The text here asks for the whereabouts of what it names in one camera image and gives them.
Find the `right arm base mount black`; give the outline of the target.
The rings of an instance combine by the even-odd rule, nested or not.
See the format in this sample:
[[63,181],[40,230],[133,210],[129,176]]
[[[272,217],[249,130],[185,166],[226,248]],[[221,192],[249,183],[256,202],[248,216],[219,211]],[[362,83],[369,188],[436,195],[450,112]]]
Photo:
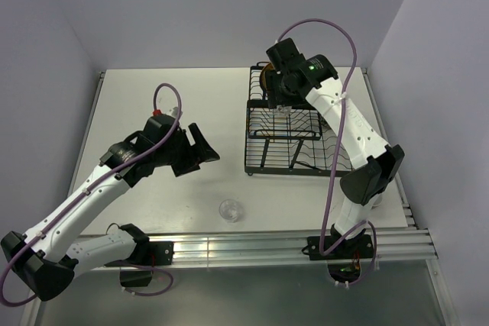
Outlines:
[[318,260],[353,260],[371,259],[375,253],[375,246],[369,234],[360,234],[354,239],[343,240],[335,246],[336,238],[326,236],[323,251],[319,251],[319,236],[310,236],[306,239],[306,246],[301,249],[303,255],[308,256],[311,261]]

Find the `pink white mug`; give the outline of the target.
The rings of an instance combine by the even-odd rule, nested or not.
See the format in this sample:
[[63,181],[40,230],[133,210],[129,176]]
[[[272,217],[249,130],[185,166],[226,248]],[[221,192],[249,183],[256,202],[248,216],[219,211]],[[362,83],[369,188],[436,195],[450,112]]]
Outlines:
[[383,196],[382,196],[382,195],[379,195],[379,196],[378,196],[378,197],[375,199],[374,204],[372,205],[372,207],[373,207],[373,208],[376,208],[376,207],[380,206],[380,205],[381,205],[381,203],[382,203],[382,201],[383,201]]

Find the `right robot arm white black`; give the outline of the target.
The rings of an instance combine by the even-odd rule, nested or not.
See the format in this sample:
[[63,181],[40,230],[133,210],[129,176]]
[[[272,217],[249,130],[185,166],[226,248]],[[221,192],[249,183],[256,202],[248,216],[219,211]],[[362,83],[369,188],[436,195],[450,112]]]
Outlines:
[[305,58],[290,38],[275,43],[267,56],[273,67],[264,77],[270,108],[309,105],[333,130],[350,159],[352,171],[340,179],[344,201],[331,228],[331,245],[324,235],[319,245],[323,256],[333,252],[347,257],[356,249],[374,201],[393,181],[405,153],[368,123],[325,56]]

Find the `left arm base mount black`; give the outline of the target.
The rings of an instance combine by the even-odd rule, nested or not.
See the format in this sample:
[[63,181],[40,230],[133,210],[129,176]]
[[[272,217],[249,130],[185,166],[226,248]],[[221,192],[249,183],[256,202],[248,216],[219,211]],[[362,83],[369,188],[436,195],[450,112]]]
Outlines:
[[[141,260],[116,260],[105,265],[107,268],[119,268],[119,283],[122,291],[137,297],[154,297],[171,290],[173,275],[166,269],[173,261],[174,242],[150,241]],[[163,280],[164,287],[158,291],[143,292],[153,280]]]

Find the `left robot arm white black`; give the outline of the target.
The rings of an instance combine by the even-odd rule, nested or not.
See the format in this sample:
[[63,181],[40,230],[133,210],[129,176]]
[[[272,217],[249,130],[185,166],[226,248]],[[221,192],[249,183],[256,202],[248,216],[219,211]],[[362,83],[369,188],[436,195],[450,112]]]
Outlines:
[[133,224],[85,243],[77,238],[106,207],[155,169],[168,166],[179,177],[219,159],[197,124],[182,129],[169,115],[150,117],[143,129],[111,145],[85,182],[42,222],[2,238],[7,269],[35,297],[49,301],[76,277],[99,266],[143,265],[150,240]]

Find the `clear glass cup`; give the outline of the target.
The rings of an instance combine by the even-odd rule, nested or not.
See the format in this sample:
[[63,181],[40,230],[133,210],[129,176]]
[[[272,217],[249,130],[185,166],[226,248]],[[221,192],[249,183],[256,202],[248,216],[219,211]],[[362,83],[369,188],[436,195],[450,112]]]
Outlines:
[[287,118],[291,115],[291,112],[291,106],[278,105],[273,109],[274,116],[277,116],[278,118]]
[[233,199],[226,199],[219,206],[219,214],[229,223],[238,222],[241,217],[241,205]]

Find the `yellow patterned plate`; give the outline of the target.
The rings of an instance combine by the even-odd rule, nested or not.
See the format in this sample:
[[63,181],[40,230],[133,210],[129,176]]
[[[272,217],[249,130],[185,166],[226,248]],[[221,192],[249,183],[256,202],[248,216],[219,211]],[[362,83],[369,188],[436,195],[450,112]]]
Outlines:
[[274,71],[274,67],[271,63],[267,63],[263,69],[261,70],[261,73],[259,75],[259,83],[261,90],[263,92],[263,95],[267,94],[267,73],[270,71]]

